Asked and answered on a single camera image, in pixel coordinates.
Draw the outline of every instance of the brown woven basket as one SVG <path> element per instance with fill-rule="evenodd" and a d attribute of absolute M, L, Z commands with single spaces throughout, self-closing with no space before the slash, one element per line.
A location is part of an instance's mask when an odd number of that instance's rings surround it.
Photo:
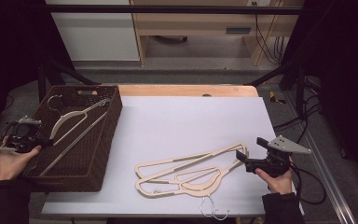
<path fill-rule="evenodd" d="M 111 101 L 91 109 L 87 113 L 87 118 L 71 132 L 69 132 L 70 129 L 85 116 L 78 115 L 64 122 L 57 131 L 54 142 L 57 142 L 64 134 L 68 134 L 56 146 L 43 148 L 39 155 L 27 165 L 22 178 L 35 184 L 34 191 L 101 190 L 112 139 L 122 109 L 118 86 L 55 86 L 33 116 L 34 119 L 42 120 L 39 137 L 49 138 L 51 130 L 61 115 L 72 111 L 83 111 L 106 98 L 111 98 Z M 103 119 L 73 145 L 45 175 L 41 175 L 79 135 L 105 112 Z"/>

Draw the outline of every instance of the black sleeve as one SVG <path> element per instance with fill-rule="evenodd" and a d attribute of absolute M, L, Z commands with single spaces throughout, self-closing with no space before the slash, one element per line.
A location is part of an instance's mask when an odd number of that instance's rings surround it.
<path fill-rule="evenodd" d="M 304 223 L 299 203 L 294 193 L 274 193 L 263 196 L 266 211 L 265 224 L 301 224 Z"/>
<path fill-rule="evenodd" d="M 29 223 L 31 187 L 21 180 L 0 181 L 0 224 Z"/>

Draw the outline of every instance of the white cabinet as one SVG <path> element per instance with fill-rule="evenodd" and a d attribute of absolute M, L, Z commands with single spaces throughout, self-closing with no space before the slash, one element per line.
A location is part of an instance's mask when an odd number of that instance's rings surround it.
<path fill-rule="evenodd" d="M 128 5 L 128 0 L 46 0 L 48 5 Z M 52 13 L 72 61 L 139 61 L 130 13 Z"/>

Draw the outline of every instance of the black metal frame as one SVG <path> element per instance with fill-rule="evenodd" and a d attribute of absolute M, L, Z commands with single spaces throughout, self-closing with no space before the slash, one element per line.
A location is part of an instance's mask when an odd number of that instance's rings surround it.
<path fill-rule="evenodd" d="M 122 6 L 122 5 L 30 5 L 22 3 L 22 6 L 28 10 L 47 10 L 55 13 L 184 13 L 184 14 L 255 14 L 255 15 L 315 15 L 317 13 L 326 13 L 322 8 L 302 8 L 302 7 L 215 7 L 215 6 Z M 275 70 L 267 73 L 263 77 L 244 85 L 257 87 L 265 81 L 284 74 L 280 83 L 282 90 L 289 90 L 297 79 L 297 112 L 302 116 L 302 95 L 303 95 L 303 78 L 299 78 L 301 71 L 300 65 L 305 60 L 310 51 L 310 43 L 317 32 L 317 26 L 323 17 L 315 22 L 315 26 L 309 36 L 302 41 L 300 47 L 296 50 L 292 59 L 282 64 Z M 48 59 L 42 64 L 39 70 L 39 98 L 43 99 L 46 95 L 46 84 L 42 80 L 45 78 L 46 67 L 52 66 L 59 69 L 71 77 L 81 81 L 86 85 L 98 85 L 77 72 L 61 65 L 53 59 Z"/>

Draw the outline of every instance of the human hand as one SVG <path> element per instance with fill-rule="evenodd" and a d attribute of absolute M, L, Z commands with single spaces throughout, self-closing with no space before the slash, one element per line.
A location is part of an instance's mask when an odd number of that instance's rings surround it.
<path fill-rule="evenodd" d="M 3 146 L 7 142 L 7 137 L 3 140 Z M 28 162 L 36 156 L 41 146 L 33 148 L 28 153 L 0 152 L 0 180 L 15 179 L 25 168 Z"/>
<path fill-rule="evenodd" d="M 255 173 L 267 182 L 271 193 L 292 193 L 292 170 L 289 169 L 286 171 L 286 173 L 277 176 L 276 178 L 271 177 L 269 174 L 259 168 L 255 169 Z"/>

